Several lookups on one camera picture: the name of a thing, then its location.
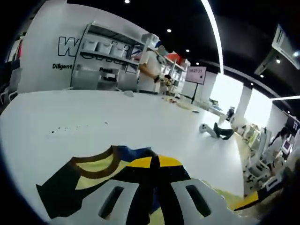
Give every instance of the table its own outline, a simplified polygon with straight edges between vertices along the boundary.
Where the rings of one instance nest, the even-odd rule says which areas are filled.
[[[200,134],[218,116],[170,104],[160,96],[98,90],[62,90],[17,96],[0,116],[0,138],[8,171],[41,218],[49,217],[36,184],[42,185],[72,156],[99,154],[110,145],[151,146],[179,160],[192,178],[243,196],[243,176],[234,137]],[[229,128],[225,121],[222,128]]]

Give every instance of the black ceiling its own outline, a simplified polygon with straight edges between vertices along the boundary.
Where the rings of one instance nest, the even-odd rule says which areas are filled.
[[[300,95],[300,70],[281,54],[281,63],[269,63],[264,78],[255,70],[272,50],[271,44],[279,23],[293,45],[300,49],[299,26],[296,23],[300,1],[292,0],[209,0],[220,33],[224,65],[241,71],[270,87],[280,96]],[[160,37],[169,50],[174,50],[194,64],[199,60],[219,63],[217,45],[206,11],[200,0],[68,0],[68,3],[99,8],[121,16]],[[225,74],[247,82],[244,77]],[[264,88],[254,88],[269,97]],[[294,114],[300,113],[298,100],[288,102]],[[281,103],[277,105],[287,110]]]

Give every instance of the window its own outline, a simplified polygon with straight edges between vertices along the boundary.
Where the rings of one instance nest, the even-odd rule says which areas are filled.
[[[224,113],[232,106],[237,109],[243,83],[226,75],[218,74],[210,98],[218,101],[219,107]]]
[[[270,117],[271,108],[272,101],[264,94],[252,89],[249,104],[245,112],[245,119],[261,128],[265,127]]]

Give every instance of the white wall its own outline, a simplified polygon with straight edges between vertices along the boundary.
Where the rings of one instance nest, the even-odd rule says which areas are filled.
[[[285,126],[287,119],[288,116],[277,106],[272,104],[270,117],[267,123],[267,128],[272,132],[272,136],[275,136]]]
[[[213,86],[216,82],[217,74],[211,73],[209,71],[206,72],[206,77],[204,81],[204,85],[198,85],[197,92],[195,95],[195,101],[208,101],[213,89]],[[195,92],[196,84],[191,82],[184,83],[182,94],[193,97]]]
[[[251,93],[252,93],[252,89],[244,85],[242,94],[240,96],[239,105],[234,115],[234,122],[233,122],[234,127],[243,126],[246,124],[245,112],[250,101]]]
[[[67,4],[66,0],[47,1],[33,19],[23,42],[22,77],[19,92],[61,90],[70,85],[71,69],[53,69],[53,63],[72,65],[74,57],[59,56],[59,37],[75,38],[85,26],[96,21],[116,31],[140,38],[147,33],[137,25],[106,11]]]

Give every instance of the light strip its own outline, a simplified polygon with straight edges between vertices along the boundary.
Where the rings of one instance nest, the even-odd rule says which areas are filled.
[[[223,53],[222,53],[222,46],[221,46],[221,38],[220,38],[220,34],[219,34],[219,30],[218,30],[218,26],[217,26],[217,22],[216,19],[214,17],[214,13],[211,10],[210,4],[208,2],[208,0],[201,0],[206,13],[208,15],[208,18],[210,20],[211,26],[212,26],[212,30],[214,31],[214,35],[215,35],[215,39],[216,39],[216,43],[217,43],[217,51],[219,54],[219,61],[220,61],[220,73],[224,74],[224,65],[223,65]]]
[[[278,100],[290,100],[290,99],[300,99],[300,95],[296,96],[290,96],[290,97],[275,97],[275,98],[270,98],[272,101],[278,101]]]

